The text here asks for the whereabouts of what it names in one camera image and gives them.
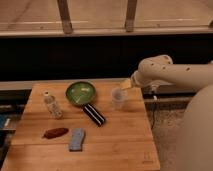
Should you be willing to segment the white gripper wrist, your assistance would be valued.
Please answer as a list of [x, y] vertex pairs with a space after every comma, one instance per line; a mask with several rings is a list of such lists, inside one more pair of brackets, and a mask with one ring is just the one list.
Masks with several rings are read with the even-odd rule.
[[132, 76], [131, 76], [131, 80], [130, 79], [126, 79], [124, 81], [121, 82], [120, 84], [120, 88], [122, 90], [126, 90], [126, 89], [130, 89], [131, 87], [141, 87], [141, 77], [138, 71], [135, 71]]

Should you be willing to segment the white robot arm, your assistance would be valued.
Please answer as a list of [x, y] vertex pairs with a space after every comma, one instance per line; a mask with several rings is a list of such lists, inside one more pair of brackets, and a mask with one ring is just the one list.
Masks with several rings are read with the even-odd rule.
[[157, 80], [196, 92], [180, 125], [176, 171], [213, 171], [213, 63], [174, 64], [168, 55], [145, 58], [120, 87], [142, 88]]

